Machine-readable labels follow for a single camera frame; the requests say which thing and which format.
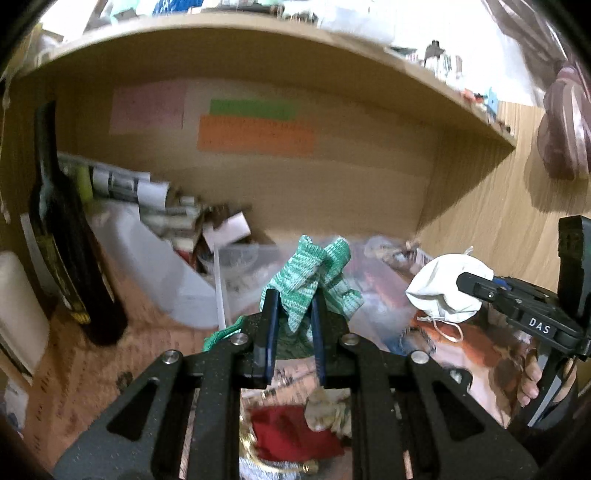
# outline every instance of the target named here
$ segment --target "wooden shelf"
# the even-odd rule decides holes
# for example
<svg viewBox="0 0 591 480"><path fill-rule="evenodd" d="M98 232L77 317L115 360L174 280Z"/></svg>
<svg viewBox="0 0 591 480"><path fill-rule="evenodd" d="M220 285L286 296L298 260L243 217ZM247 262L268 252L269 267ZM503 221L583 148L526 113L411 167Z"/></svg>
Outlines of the wooden shelf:
<svg viewBox="0 0 591 480"><path fill-rule="evenodd" d="M430 71L381 46L262 15L140 18L40 53L25 74L111 83L179 77L253 80L331 93L511 148L516 144Z"/></svg>

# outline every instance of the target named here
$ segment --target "human hand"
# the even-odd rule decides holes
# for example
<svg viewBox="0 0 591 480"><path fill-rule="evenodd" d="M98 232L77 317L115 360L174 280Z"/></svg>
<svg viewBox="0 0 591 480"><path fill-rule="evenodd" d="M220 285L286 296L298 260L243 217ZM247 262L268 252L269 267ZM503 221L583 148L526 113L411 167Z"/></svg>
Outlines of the human hand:
<svg viewBox="0 0 591 480"><path fill-rule="evenodd" d="M569 358L564 366L564 375L568 375L573 366L573 360ZM517 401L522 407L525 407L534 398L537 398L540 391L538 390L537 382L542 378L542 369L538 365L538 359L535 352L531 352L525 359L525 369L521 374L521 382L517 389ZM574 381L577 378L577 366L575 365L573 371L570 373L568 379L558 391L554 398L554 403L563 400L573 387Z"/></svg>

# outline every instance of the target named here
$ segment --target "white face mask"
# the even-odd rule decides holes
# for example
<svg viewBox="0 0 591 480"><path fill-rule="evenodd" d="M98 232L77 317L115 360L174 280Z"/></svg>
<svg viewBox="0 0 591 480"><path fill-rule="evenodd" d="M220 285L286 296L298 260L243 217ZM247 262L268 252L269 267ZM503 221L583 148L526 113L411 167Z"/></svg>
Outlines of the white face mask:
<svg viewBox="0 0 591 480"><path fill-rule="evenodd" d="M482 302L458 290L456 281L463 272L492 280L494 272L474 257L462 254L442 255L430 261L413 278L407 288L409 301L426 317L419 319L432 322L435 330L447 340L457 343L464 338L458 323L471 318L480 310ZM443 333L438 322L452 325L458 335Z"/></svg>
<svg viewBox="0 0 591 480"><path fill-rule="evenodd" d="M462 327L460 327L457 323L447 322L442 317L417 317L417 320L420 321L420 322L431 322L431 323L433 323L433 327L435 328L435 330L437 331L437 333L439 333L439 335L441 335L442 337L446 338L450 342L460 343L464 339L464 332L462 332ZM437 322L445 323L446 325L450 325L450 326L454 327L457 330L457 337L453 337L451 335L448 335L448 334L442 332L439 329L439 327L437 326Z"/></svg>

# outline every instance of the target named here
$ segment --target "clear plastic container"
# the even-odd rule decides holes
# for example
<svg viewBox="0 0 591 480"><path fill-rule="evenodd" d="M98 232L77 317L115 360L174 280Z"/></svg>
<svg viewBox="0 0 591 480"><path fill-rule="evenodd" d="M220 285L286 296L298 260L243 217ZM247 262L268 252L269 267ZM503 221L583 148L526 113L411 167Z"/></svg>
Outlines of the clear plastic container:
<svg viewBox="0 0 591 480"><path fill-rule="evenodd" d="M318 242L326 245L330 240ZM359 290L363 306L349 328L383 350L394 350L416 309L405 295L408 282L389 266L363 253L364 244L349 244L351 260L344 270L351 288ZM297 243L228 245L215 252L214 275L220 328L240 315L260 311L261 291L296 251Z"/></svg>

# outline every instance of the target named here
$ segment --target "black metal frame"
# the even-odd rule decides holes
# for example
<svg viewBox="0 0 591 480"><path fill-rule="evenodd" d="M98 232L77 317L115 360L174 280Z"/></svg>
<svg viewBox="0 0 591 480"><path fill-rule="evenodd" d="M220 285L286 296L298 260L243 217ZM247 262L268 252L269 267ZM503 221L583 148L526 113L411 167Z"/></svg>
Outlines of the black metal frame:
<svg viewBox="0 0 591 480"><path fill-rule="evenodd" d="M240 388L270 383L280 314L279 294L268 290L241 333L209 352L165 352L80 435L56 479L177 479L196 388L187 480L238 479ZM351 389L355 480L405 479L405 450L415 479L534 475L530 454L426 353L401 357L349 333L321 290L309 315L321 383Z"/></svg>

